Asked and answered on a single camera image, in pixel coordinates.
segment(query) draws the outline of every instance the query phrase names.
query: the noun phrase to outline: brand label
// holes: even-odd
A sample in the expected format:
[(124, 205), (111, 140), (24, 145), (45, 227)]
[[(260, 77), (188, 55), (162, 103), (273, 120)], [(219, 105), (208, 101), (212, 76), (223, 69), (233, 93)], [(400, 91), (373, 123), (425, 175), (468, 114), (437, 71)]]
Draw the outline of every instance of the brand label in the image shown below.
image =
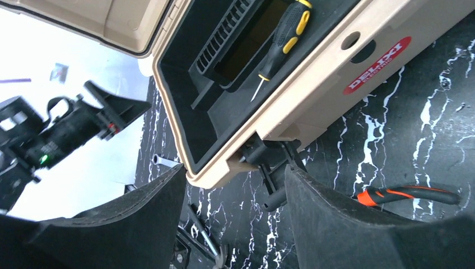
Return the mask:
[(370, 68), (368, 68), (363, 74), (358, 76), (348, 87), (343, 91), (344, 95), (352, 94), (358, 90), (364, 83), (374, 77), (379, 71), (387, 66), (392, 60), (394, 60), (401, 52), (403, 52), (411, 43), (411, 37), (407, 36), (396, 43), (390, 48), (381, 58), (379, 58)]

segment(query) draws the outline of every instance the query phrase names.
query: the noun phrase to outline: pliers handle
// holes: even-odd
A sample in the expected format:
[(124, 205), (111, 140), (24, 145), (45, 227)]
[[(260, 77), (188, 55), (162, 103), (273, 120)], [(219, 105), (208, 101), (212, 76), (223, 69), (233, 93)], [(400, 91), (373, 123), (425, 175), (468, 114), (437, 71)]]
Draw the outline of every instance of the pliers handle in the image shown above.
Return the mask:
[(369, 187), (357, 196), (358, 201), (365, 206), (376, 206), (383, 203), (414, 198), (432, 200), (448, 205), (457, 205), (460, 203), (460, 196), (458, 194), (443, 189), (416, 185), (405, 185), (391, 189)]

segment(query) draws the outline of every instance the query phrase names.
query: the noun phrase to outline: toolbox lid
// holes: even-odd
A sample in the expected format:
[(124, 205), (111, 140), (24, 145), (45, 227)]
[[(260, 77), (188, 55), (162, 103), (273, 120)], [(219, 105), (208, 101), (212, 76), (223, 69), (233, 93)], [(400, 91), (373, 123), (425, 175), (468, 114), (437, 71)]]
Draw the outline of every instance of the toolbox lid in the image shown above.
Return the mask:
[(177, 8), (173, 2), (181, 0), (0, 0), (0, 7), (145, 58), (163, 24), (173, 19), (166, 16)]

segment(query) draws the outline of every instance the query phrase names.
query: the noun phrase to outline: metal tool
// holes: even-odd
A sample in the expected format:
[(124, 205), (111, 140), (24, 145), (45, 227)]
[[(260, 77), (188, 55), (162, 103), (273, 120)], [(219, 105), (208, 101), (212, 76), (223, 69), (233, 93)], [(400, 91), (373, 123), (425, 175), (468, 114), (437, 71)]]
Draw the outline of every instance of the metal tool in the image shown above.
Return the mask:
[(188, 205), (187, 208), (188, 208), (188, 212), (190, 214), (191, 220), (193, 221), (193, 223), (198, 228), (198, 231), (201, 233), (201, 235), (203, 236), (206, 243), (208, 243), (208, 246), (209, 246), (211, 252), (214, 255), (216, 264), (215, 264), (215, 266), (213, 266), (213, 269), (227, 268), (226, 265), (225, 265), (226, 260), (227, 260), (227, 255), (228, 255), (227, 246), (226, 245), (220, 246), (220, 251), (218, 251), (215, 244), (213, 243), (213, 241), (211, 241), (211, 238), (209, 238), (208, 234), (206, 233), (206, 230), (204, 229), (203, 225), (199, 221), (198, 216), (194, 212), (191, 205)]
[(391, 189), (369, 187), (363, 193), (357, 195), (358, 201), (366, 206), (376, 206), (383, 203), (414, 198), (432, 200), (448, 205), (458, 205), (460, 203), (460, 196), (458, 194), (443, 189), (416, 185), (405, 185)]
[(158, 154), (153, 155), (152, 162), (153, 162), (153, 164), (156, 164), (156, 165), (161, 164), (161, 165), (164, 165), (164, 166), (168, 166), (170, 168), (180, 164), (180, 163), (177, 163), (176, 161), (172, 161), (172, 160), (163, 158)]
[(251, 101), (254, 100), (264, 81), (270, 81), (271, 78), (281, 68), (283, 61), (289, 51), (299, 40), (304, 32), (310, 18), (312, 5), (307, 0), (296, 0), (290, 4), (282, 15), (272, 40), (271, 48), (267, 53), (267, 61), (264, 67), (259, 71), (259, 77), (262, 79), (257, 87)]

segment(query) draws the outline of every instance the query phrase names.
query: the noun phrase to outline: beige toolbox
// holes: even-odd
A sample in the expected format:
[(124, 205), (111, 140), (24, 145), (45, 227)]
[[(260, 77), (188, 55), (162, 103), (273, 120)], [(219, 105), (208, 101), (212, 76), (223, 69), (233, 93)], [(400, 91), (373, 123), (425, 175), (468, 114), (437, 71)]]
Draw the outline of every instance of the beige toolbox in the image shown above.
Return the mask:
[(156, 85), (190, 184), (225, 185), (241, 147), (303, 149), (374, 88), (475, 9), (474, 0), (314, 0), (310, 21), (274, 78), (259, 84), (286, 0), (0, 0), (0, 6), (137, 58)]

